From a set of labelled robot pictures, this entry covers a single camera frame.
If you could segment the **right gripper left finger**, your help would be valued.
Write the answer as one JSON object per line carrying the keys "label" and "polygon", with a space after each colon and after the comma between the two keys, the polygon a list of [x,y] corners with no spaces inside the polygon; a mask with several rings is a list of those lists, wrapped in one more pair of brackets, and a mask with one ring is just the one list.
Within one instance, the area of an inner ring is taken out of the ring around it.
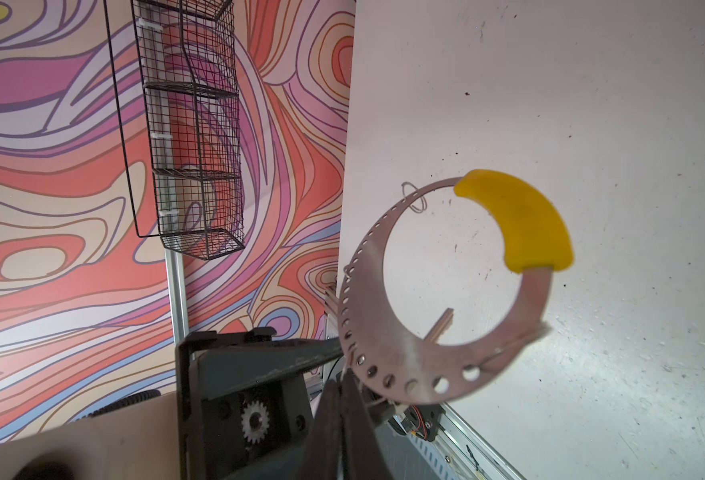
{"label": "right gripper left finger", "polygon": [[338,478],[340,450],[342,450],[342,412],[340,411],[340,384],[326,382],[320,396],[312,429],[304,442],[302,461],[296,479],[334,480]]}

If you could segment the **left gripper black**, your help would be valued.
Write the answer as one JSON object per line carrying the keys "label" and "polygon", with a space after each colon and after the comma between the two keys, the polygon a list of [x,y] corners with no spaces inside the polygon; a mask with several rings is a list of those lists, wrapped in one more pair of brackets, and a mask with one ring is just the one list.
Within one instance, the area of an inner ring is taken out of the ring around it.
{"label": "left gripper black", "polygon": [[192,332],[176,349],[180,476],[290,479],[314,416],[304,375],[342,356],[336,339],[276,330]]}

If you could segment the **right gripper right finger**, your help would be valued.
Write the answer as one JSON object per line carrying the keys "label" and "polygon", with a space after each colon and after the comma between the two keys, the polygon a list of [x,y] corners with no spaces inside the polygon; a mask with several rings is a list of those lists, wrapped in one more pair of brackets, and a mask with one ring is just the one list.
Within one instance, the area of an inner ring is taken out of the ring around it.
{"label": "right gripper right finger", "polygon": [[351,369],[342,377],[342,473],[349,480],[393,479]]}

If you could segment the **metal keyring disc yellow handle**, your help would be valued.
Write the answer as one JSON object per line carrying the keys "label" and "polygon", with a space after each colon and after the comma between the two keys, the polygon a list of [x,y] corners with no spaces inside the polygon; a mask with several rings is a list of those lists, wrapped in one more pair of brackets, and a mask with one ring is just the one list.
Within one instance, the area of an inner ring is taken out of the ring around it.
{"label": "metal keyring disc yellow handle", "polygon": [[490,384],[546,334],[571,238],[552,202],[474,169],[417,187],[368,227],[346,226],[338,335],[348,367],[400,404],[450,402]]}

